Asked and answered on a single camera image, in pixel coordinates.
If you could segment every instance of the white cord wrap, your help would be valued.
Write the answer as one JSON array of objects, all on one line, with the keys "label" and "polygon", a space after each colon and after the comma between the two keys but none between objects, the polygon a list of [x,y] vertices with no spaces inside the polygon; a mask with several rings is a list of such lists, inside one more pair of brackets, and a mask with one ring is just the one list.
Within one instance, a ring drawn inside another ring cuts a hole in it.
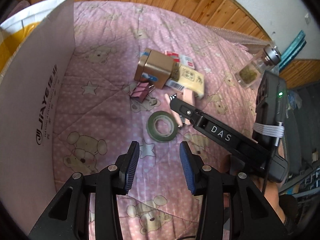
[{"label": "white cord wrap", "polygon": [[282,138],[284,135],[284,126],[266,125],[261,123],[254,123],[253,129],[262,135],[267,135],[276,138]]}]

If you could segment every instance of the pink bedsheet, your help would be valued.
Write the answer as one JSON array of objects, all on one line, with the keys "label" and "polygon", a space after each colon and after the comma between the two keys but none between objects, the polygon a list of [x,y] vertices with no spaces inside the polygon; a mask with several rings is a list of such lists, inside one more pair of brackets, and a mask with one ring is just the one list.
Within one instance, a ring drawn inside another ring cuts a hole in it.
[{"label": "pink bedsheet", "polygon": [[[149,137],[148,117],[159,110],[170,112],[164,93],[175,91],[154,90],[155,106],[131,100],[139,56],[148,47],[193,58],[196,70],[205,75],[205,96],[196,100],[196,107],[250,136],[257,90],[242,89],[233,72],[251,55],[205,26],[151,6],[77,2],[74,18],[76,49],[62,83],[54,126],[57,190],[76,171],[86,175],[113,164],[136,140],[141,152],[135,180],[129,195],[118,198],[124,239],[194,235],[201,198],[187,189],[179,143],[188,141],[195,154],[216,168],[228,152],[190,126],[168,143]],[[93,206],[90,220],[93,238]]]}]

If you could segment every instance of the metallic brown container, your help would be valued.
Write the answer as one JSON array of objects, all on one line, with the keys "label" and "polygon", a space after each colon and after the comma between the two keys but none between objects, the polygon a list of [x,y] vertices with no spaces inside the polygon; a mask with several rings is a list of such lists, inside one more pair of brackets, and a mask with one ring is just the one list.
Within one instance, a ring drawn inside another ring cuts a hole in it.
[{"label": "metallic brown container", "polygon": [[147,48],[139,60],[134,80],[148,81],[161,89],[170,77],[174,63],[173,58]]}]

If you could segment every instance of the red and white box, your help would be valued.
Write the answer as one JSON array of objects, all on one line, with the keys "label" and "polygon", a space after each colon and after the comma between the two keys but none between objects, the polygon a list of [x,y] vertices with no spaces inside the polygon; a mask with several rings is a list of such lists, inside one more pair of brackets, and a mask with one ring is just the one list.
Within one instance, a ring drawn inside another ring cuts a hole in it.
[{"label": "red and white box", "polygon": [[165,50],[164,54],[172,57],[175,62],[179,62],[182,65],[185,65],[185,66],[188,66],[189,68],[195,69],[195,64],[193,63],[193,60],[191,57],[188,57],[188,56],[182,55],[182,54],[178,54],[175,52],[171,52],[168,50]]}]

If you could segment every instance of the green tape roll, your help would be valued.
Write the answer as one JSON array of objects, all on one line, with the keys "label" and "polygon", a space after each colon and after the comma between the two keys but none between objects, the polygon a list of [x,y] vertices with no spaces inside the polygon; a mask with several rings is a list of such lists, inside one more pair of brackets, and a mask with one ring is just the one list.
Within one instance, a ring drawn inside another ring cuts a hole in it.
[{"label": "green tape roll", "polygon": [[[165,122],[169,127],[170,130],[168,133],[160,133],[156,129],[156,122],[162,120]],[[157,111],[154,112],[148,119],[147,122],[147,132],[151,139],[155,140],[156,142],[169,142],[175,138],[178,133],[178,124],[174,117],[165,111]]]}]

